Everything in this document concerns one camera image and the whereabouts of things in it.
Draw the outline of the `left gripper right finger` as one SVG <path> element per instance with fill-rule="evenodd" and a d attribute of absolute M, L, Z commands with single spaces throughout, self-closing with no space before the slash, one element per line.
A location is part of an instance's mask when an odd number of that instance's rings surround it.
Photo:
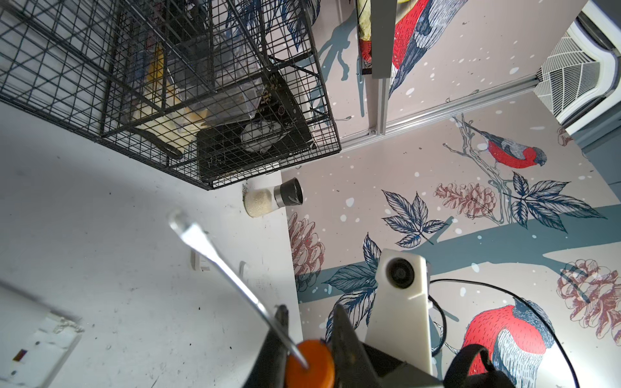
<path fill-rule="evenodd" d="M 336 371 L 335 387 L 381 386 L 341 304 L 336 304 L 332 310 L 331 348 Z"/>

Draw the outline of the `orange black screwdriver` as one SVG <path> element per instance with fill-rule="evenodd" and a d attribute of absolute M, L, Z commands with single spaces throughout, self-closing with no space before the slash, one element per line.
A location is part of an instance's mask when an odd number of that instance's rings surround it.
<path fill-rule="evenodd" d="M 216 248 L 211 237 L 187 213 L 182 210 L 172 212 L 168 217 L 169 226 L 192 250 L 199 252 L 233 285 L 245 302 L 272 329 L 287 347 L 285 387 L 333 387 L 336 371 L 332 354 L 322 341 L 309 340 L 296 344 L 288 333 L 289 311 L 279 305 L 271 313 L 257 295 L 244 284 L 238 273 L 231 268 L 223 254 Z"/>

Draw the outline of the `white battery cover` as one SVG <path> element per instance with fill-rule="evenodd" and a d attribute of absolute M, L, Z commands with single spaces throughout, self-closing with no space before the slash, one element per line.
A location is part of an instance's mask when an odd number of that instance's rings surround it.
<path fill-rule="evenodd" d="M 249 275 L 250 267 L 246 261 L 239 262 L 239 278 L 244 284 L 248 283 L 248 275 Z"/>
<path fill-rule="evenodd" d="M 191 250 L 190 264 L 196 272 L 210 271 L 210 261 L 197 251 Z"/>

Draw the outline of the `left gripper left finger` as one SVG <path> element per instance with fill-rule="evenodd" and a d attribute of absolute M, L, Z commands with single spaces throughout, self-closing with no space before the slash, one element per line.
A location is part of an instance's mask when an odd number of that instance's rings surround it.
<path fill-rule="evenodd" d="M 243 388 L 285 387 L 287 358 L 287 347 L 281 342 L 278 335 L 270 329 Z"/>

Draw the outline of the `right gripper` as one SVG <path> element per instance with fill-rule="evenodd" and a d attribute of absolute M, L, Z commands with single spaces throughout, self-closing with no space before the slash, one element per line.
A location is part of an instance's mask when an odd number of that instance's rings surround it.
<path fill-rule="evenodd" d="M 368 344 L 362 344 L 382 387 L 443 387 L 440 380 Z"/>

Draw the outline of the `white remote control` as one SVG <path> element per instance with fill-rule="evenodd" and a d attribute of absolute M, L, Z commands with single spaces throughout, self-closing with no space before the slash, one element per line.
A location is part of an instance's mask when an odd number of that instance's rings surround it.
<path fill-rule="evenodd" d="M 74 321 L 2 284 L 1 386 L 51 386 L 83 332 Z"/>

